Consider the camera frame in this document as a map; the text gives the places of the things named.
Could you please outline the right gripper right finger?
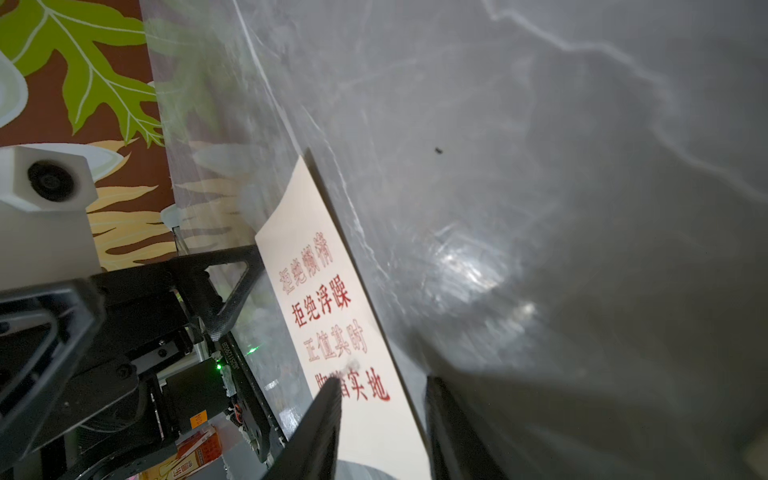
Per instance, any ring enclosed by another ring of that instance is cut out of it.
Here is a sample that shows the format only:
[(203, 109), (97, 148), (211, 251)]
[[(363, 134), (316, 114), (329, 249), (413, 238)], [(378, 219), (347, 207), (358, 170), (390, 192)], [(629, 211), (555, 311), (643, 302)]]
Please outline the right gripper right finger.
[(427, 378), (425, 411), (433, 479), (507, 479), (439, 377)]

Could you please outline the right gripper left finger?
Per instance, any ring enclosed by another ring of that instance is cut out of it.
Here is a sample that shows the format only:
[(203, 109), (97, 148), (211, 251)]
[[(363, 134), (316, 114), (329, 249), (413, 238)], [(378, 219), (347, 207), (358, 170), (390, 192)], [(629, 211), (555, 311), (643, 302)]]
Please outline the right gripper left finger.
[(330, 377), (314, 398), (287, 446), (262, 479), (334, 479), (341, 417), (341, 381)]

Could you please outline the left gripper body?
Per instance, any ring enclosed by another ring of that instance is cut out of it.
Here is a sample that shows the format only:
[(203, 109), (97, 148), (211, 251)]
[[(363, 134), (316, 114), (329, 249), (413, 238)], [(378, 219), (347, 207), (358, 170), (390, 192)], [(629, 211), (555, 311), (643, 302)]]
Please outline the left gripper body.
[(91, 277), (106, 318), (35, 440), (44, 447), (72, 431), (81, 451), (128, 435), (156, 443), (223, 412), (228, 400), (205, 360), (161, 381), (159, 374), (228, 331), (228, 302), (207, 263), (157, 263)]

